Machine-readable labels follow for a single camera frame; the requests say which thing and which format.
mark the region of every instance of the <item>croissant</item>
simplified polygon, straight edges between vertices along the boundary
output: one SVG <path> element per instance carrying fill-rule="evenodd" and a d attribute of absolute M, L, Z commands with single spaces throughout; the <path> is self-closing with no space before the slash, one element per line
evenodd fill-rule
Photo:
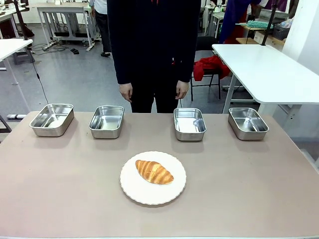
<path fill-rule="evenodd" d="M 137 160 L 135 162 L 139 174 L 148 182 L 155 184 L 169 184 L 174 177 L 160 163 L 154 161 Z"/>

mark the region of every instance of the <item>stainless steel tray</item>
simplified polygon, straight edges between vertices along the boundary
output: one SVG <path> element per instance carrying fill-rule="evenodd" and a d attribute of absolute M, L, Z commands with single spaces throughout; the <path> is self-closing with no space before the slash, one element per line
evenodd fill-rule
<path fill-rule="evenodd" d="M 118 138 L 123 124 L 124 108 L 121 106 L 97 107 L 89 124 L 95 138 Z"/>
<path fill-rule="evenodd" d="M 38 136 L 62 136 L 74 118 L 73 105 L 49 104 L 31 121 L 30 127 Z"/>
<path fill-rule="evenodd" d="M 241 140 L 262 140 L 269 128 L 252 108 L 230 108 L 228 121 Z"/>
<path fill-rule="evenodd" d="M 199 109 L 177 108 L 174 110 L 176 138 L 180 141 L 201 141 L 206 132 L 203 115 Z"/>

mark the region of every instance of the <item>white desk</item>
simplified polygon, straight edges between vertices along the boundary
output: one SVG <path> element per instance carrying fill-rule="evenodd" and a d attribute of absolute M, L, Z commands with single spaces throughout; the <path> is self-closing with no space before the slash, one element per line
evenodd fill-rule
<path fill-rule="evenodd" d="M 92 39 L 96 40 L 99 32 L 96 27 L 95 19 L 91 14 L 91 8 L 89 7 L 87 2 L 63 2 L 61 5 L 55 5 L 54 3 L 49 2 L 42 2 L 31 4 L 29 7 L 37 8 L 44 36 L 46 38 L 47 47 L 55 44 L 55 40 L 75 40 L 83 42 L 87 40 L 89 42 L 87 51 L 90 51 L 92 47 L 94 47 L 95 43 L 94 41 L 92 41 Z M 47 27 L 49 38 L 53 40 L 51 42 L 49 42 L 46 31 L 44 29 L 44 23 L 42 22 L 41 13 L 44 18 L 44 23 Z M 56 34 L 56 32 L 64 32 L 63 27 L 61 28 L 61 26 L 57 24 L 59 22 L 57 13 L 61 14 L 61 18 L 62 15 L 64 15 L 65 17 L 66 26 L 68 29 L 68 36 L 58 36 Z M 82 36 L 81 34 L 77 34 L 80 30 L 78 19 L 76 16 L 77 13 L 83 15 L 86 27 L 86 37 Z"/>
<path fill-rule="evenodd" d="M 10 63 L 9 63 L 7 57 L 12 55 L 13 53 L 17 52 L 18 50 L 26 47 L 27 45 L 31 44 L 32 42 L 33 42 L 33 40 L 31 40 L 31 39 L 27 40 L 27 41 L 25 41 L 23 39 L 0 39 L 0 49 L 1 49 L 0 61 L 3 60 L 7 71 L 11 72 L 12 79 L 13 79 L 12 84 L 18 88 L 19 93 L 20 93 L 22 100 L 23 100 L 24 108 L 27 112 L 30 112 L 29 106 L 25 100 L 25 97 L 22 93 L 22 90 L 20 88 L 19 83 L 15 78 L 15 75 L 12 71 L 12 68 L 10 66 Z"/>
<path fill-rule="evenodd" d="M 260 113 L 273 113 L 267 111 L 265 104 L 280 105 L 290 119 L 286 124 L 293 120 L 301 105 L 319 104 L 316 92 L 319 76 L 284 53 L 261 45 L 214 44 L 212 47 L 234 74 L 223 113 L 229 109 L 237 79 L 261 103 Z"/>
<path fill-rule="evenodd" d="M 19 10 L 22 11 L 22 10 L 25 10 L 25 8 L 19 7 Z M 2 10 L 0 12 L 5 12 L 4 15 L 0 16 L 0 22 L 3 22 L 3 21 L 10 19 L 13 30 L 14 30 L 15 37 L 19 38 L 18 30 L 16 29 L 16 25 L 15 25 L 15 21 L 14 21 L 14 17 L 13 17 L 13 14 L 16 13 L 16 10 L 15 9 L 6 9 L 6 10 Z M 0 30 L 0 39 L 3 39 L 1 30 Z"/>

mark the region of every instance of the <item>red jacket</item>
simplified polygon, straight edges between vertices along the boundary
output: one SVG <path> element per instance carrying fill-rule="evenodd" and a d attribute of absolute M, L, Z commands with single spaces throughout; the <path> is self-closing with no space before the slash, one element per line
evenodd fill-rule
<path fill-rule="evenodd" d="M 230 70 L 222 63 L 222 61 L 217 56 L 211 56 L 207 58 L 202 58 L 195 62 L 194 67 L 194 79 L 195 81 L 201 81 L 204 76 L 204 70 L 216 70 L 219 71 L 219 78 L 223 79 L 228 76 Z"/>

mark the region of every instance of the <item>blue fabric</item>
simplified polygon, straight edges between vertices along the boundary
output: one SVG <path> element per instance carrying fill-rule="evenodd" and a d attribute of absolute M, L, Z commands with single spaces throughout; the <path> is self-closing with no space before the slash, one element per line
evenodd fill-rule
<path fill-rule="evenodd" d="M 223 26 L 219 37 L 219 43 L 224 41 L 231 35 L 235 29 L 236 23 L 242 15 L 247 11 L 249 4 L 259 4 L 261 0 L 229 0 L 227 3 L 226 13 L 224 16 Z"/>

